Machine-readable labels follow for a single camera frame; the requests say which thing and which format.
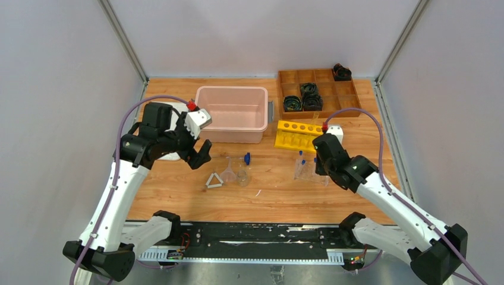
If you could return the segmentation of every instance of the red cable connector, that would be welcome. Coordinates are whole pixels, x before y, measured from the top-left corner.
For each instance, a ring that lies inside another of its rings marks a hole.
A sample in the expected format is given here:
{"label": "red cable connector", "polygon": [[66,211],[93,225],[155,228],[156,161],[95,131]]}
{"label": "red cable connector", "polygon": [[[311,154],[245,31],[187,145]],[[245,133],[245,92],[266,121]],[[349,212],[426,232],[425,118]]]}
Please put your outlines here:
{"label": "red cable connector", "polygon": [[189,109],[189,111],[191,111],[191,112],[194,111],[196,108],[198,108],[198,106],[196,106],[195,102],[192,100],[189,101],[186,106],[187,106],[187,109]]}

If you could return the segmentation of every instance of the metal corner post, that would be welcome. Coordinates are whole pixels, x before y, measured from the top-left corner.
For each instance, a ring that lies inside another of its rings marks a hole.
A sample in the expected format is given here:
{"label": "metal corner post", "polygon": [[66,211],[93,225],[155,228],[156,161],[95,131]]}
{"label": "metal corner post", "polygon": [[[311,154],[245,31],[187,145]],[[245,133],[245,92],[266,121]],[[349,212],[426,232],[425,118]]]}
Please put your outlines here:
{"label": "metal corner post", "polygon": [[117,19],[114,9],[112,8],[112,5],[110,4],[109,0],[98,0],[98,3],[100,3],[103,12],[107,16],[107,19],[109,20],[115,34],[117,35],[117,38],[119,38],[122,47],[126,51],[126,54],[128,55],[131,63],[133,64],[133,67],[137,71],[138,76],[146,86],[147,82],[149,81],[149,78],[145,73],[145,70],[143,69],[140,60],[138,59],[138,56],[135,53],[130,41],[128,40],[128,37],[126,36],[126,33],[124,32],[124,29],[122,28],[121,23],[119,22],[119,19]]}
{"label": "metal corner post", "polygon": [[401,32],[401,35],[397,39],[397,42],[395,43],[393,49],[391,50],[387,60],[383,64],[383,67],[380,70],[378,76],[376,77],[373,85],[374,93],[376,95],[376,102],[378,104],[378,109],[382,116],[383,127],[385,129],[385,134],[389,142],[390,151],[392,153],[392,157],[394,160],[394,165],[398,175],[399,183],[401,184],[401,189],[405,195],[407,195],[413,200],[415,200],[415,195],[411,189],[408,180],[409,172],[407,171],[407,167],[402,159],[404,156],[403,155],[404,152],[402,151],[401,145],[399,143],[398,136],[395,131],[394,122],[390,119],[389,115],[390,110],[388,108],[386,94],[385,91],[383,90],[382,82],[385,79],[385,76],[387,76],[387,73],[390,71],[395,59],[402,50],[404,43],[407,41],[414,27],[418,23],[420,17],[422,16],[429,2],[430,0],[419,0],[417,6],[415,7],[415,10],[411,14],[408,22],[406,23],[406,26]]}

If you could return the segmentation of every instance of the wooden box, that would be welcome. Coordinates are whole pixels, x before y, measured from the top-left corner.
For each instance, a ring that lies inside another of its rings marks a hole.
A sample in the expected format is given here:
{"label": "wooden box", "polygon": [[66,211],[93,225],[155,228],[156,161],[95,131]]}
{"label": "wooden box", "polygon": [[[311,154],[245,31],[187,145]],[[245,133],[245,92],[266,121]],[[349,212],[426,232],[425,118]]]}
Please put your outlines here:
{"label": "wooden box", "polygon": [[[299,69],[281,70],[278,72],[278,93],[280,118],[283,120],[311,119],[315,112],[319,118],[327,118],[337,110],[348,107],[360,108],[359,98],[355,90],[354,80],[334,81],[332,69]],[[319,88],[320,97],[324,101],[322,111],[284,111],[284,97],[296,95],[301,98],[300,84],[315,83]],[[358,111],[347,111],[337,117],[357,117]]]}

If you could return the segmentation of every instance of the pink container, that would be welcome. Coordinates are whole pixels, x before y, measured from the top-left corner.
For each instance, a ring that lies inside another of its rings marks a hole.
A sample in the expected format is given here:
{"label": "pink container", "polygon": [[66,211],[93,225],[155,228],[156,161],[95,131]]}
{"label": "pink container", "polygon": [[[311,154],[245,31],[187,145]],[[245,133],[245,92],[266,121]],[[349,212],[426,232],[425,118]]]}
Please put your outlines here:
{"label": "pink container", "polygon": [[206,109],[212,123],[201,138],[213,143],[258,144],[267,128],[267,90],[263,87],[201,86],[196,105]]}

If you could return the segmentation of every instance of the wood grain surface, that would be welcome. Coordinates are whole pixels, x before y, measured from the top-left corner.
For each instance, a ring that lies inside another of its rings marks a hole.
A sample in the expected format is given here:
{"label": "wood grain surface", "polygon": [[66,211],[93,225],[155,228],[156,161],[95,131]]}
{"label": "wood grain surface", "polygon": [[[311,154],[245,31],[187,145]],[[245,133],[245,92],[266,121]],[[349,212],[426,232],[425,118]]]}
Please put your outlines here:
{"label": "wood grain surface", "polygon": [[[269,99],[275,102],[275,121],[268,126],[260,144],[214,143],[210,151],[212,161],[197,170],[191,170],[183,161],[157,161],[138,190],[128,219],[147,220],[157,210],[166,210],[180,215],[185,221],[339,223],[350,213],[358,211],[377,223],[393,224],[372,203],[332,182],[325,187],[293,179],[298,152],[273,147],[279,119],[275,79],[151,79],[146,97],[170,94],[191,99],[200,86],[206,85],[265,87]],[[355,88],[362,108],[379,118],[371,82],[355,80]],[[312,123],[312,119],[295,121]],[[323,121],[316,119],[315,123],[321,125]],[[360,154],[378,164],[379,135],[371,119],[362,114],[356,118],[336,118],[330,123],[343,127],[343,145],[350,156]],[[227,167],[226,156],[237,157],[246,152],[252,156],[250,165],[245,166],[242,161],[233,159],[232,167],[235,173],[239,169],[247,171],[251,179],[248,186],[242,188],[233,182],[220,188],[206,189],[205,183],[210,174],[213,171],[220,173]],[[312,157],[314,154],[308,154],[309,159]],[[385,174],[398,187],[388,146],[385,146],[384,158]]]}

